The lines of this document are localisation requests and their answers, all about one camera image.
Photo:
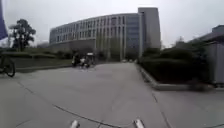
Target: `green tree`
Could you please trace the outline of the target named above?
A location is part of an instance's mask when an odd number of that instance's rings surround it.
[[[33,29],[27,20],[20,19],[17,24],[10,26],[12,34],[10,35],[13,40],[13,48],[23,51],[26,46],[29,46],[29,41],[34,41],[33,35],[36,34],[36,30]]]

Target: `flag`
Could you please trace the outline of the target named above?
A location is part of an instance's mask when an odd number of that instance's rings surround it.
[[[5,22],[4,22],[2,10],[3,10],[2,9],[2,0],[0,0],[0,40],[8,36],[8,33],[5,28]]]

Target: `overcast sky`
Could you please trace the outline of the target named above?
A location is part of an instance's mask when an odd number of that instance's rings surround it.
[[[2,0],[6,25],[27,19],[37,30],[36,41],[49,39],[50,28],[77,20],[158,7],[162,42],[169,46],[180,36],[192,39],[224,24],[224,0]]]

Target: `road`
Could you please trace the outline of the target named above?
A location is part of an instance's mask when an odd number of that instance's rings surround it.
[[[205,128],[224,123],[224,92],[154,91],[131,63],[0,76],[0,127]]]

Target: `office building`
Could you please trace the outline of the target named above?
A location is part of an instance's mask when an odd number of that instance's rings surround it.
[[[54,51],[92,51],[109,58],[137,58],[148,47],[161,47],[159,12],[157,8],[139,8],[138,13],[72,22],[51,29],[49,42]]]

